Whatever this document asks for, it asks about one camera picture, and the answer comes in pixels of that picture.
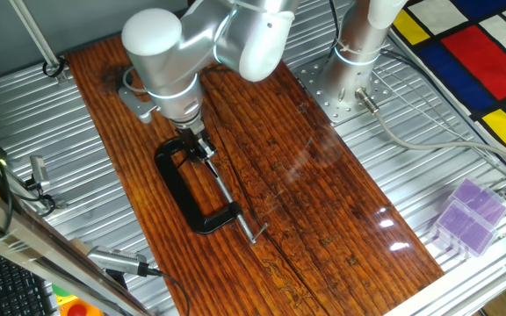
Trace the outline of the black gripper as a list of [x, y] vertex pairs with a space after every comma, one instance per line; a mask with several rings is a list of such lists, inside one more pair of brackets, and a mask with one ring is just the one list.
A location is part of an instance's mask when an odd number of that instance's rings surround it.
[[217, 147], [209, 140], [203, 139], [205, 128], [191, 129], [179, 128], [177, 130], [185, 146], [185, 152], [192, 162], [206, 162], [218, 151]]

